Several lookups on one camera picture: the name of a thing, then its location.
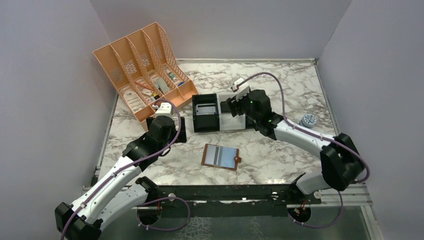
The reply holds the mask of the brown leather card holder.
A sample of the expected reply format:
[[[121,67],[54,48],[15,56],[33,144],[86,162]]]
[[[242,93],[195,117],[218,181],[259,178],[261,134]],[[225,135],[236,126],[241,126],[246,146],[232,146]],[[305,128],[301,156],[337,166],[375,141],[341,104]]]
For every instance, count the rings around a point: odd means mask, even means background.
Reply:
[[[205,144],[201,165],[225,170],[236,171],[242,162],[238,148]]]

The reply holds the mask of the black bin left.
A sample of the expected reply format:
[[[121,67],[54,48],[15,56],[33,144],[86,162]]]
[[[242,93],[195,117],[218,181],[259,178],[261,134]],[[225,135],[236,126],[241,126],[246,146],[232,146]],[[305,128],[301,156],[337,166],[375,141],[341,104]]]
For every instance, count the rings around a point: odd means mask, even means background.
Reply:
[[[217,94],[196,94],[191,99],[194,132],[218,132],[220,130],[220,115]]]

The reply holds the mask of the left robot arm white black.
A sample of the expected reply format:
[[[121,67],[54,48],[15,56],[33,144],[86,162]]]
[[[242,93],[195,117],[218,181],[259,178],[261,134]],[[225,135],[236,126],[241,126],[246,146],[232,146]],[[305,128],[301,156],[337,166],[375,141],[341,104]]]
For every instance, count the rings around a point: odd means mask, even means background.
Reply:
[[[147,119],[148,131],[129,142],[115,165],[86,193],[54,210],[62,240],[97,240],[102,231],[125,211],[162,200],[159,187],[139,174],[171,150],[187,141],[185,118],[178,123],[161,115]]]

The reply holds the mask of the silver card with magnetic stripe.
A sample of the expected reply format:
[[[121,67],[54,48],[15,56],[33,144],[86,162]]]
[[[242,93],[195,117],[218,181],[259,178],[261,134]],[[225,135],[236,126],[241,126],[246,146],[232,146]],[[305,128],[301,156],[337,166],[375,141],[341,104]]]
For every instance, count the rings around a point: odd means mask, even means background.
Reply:
[[[211,166],[221,166],[222,150],[221,146],[208,144],[205,149],[204,163]]]

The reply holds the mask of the blue white small jar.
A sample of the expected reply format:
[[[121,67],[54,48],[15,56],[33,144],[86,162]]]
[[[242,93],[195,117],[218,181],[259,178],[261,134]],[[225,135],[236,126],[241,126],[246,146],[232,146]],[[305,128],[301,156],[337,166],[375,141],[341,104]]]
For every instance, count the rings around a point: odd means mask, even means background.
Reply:
[[[305,114],[299,121],[300,126],[303,126],[308,129],[312,129],[314,126],[316,126],[317,123],[318,118],[312,113]]]

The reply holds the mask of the orange plastic file organizer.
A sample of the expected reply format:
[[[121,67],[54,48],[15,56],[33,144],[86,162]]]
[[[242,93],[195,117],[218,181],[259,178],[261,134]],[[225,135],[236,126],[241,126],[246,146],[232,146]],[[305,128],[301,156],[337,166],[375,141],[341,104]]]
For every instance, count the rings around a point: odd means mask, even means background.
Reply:
[[[177,64],[167,33],[157,22],[93,51],[93,55],[144,130],[147,118],[155,114],[157,99],[169,100],[180,110],[199,93]]]

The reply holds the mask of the white bin middle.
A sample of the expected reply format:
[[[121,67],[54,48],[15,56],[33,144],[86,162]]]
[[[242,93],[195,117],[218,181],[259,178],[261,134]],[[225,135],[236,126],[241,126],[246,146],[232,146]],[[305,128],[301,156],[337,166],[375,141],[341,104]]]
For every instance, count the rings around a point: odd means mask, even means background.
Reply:
[[[233,98],[236,94],[230,92],[217,93],[218,113],[219,113],[219,130],[235,131],[246,129],[246,117],[244,115],[232,116],[231,113],[221,113],[220,102]]]

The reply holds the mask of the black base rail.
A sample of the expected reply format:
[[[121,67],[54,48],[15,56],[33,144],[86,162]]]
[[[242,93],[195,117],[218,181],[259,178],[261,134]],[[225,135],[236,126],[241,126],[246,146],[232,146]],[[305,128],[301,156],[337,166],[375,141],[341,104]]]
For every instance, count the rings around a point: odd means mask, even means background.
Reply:
[[[287,217],[288,206],[319,205],[313,194],[294,197],[289,184],[258,185],[160,185],[148,201],[137,206],[136,214],[146,220],[193,217]]]

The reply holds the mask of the white card in black bin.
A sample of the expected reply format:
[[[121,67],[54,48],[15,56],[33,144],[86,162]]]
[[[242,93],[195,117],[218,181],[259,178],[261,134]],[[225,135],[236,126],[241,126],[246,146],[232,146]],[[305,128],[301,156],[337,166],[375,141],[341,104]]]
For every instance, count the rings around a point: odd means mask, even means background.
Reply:
[[[215,115],[217,113],[217,107],[213,103],[202,103],[195,105],[195,115],[204,116],[204,115]]]

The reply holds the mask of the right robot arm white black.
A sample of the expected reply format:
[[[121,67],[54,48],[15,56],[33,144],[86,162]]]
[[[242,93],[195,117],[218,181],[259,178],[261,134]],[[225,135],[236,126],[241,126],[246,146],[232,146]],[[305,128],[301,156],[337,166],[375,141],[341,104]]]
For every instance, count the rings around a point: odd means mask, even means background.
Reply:
[[[331,136],[293,123],[272,110],[270,98],[264,90],[230,97],[226,103],[233,117],[245,115],[263,136],[292,144],[320,159],[319,172],[304,173],[290,184],[288,196],[296,204],[319,190],[344,191],[350,184],[356,183],[360,173],[366,169],[348,135]]]

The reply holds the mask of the black object in white bin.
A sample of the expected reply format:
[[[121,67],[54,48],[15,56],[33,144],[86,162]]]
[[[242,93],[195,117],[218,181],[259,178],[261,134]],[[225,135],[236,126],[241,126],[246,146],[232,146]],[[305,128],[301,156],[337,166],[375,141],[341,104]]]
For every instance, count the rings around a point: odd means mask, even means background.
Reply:
[[[231,113],[231,108],[229,107],[226,101],[220,102],[220,112],[223,113]]]

